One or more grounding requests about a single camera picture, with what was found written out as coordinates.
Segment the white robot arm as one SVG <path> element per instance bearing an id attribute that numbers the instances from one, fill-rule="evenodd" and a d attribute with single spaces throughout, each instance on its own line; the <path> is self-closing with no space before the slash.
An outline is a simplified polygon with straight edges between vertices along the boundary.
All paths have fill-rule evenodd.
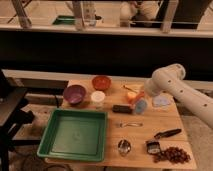
<path id="1" fill-rule="evenodd" d="M 158 68 L 145 82 L 144 91 L 151 97 L 166 91 L 213 129 L 213 98 L 185 84 L 185 76 L 185 68 L 178 63 Z"/>

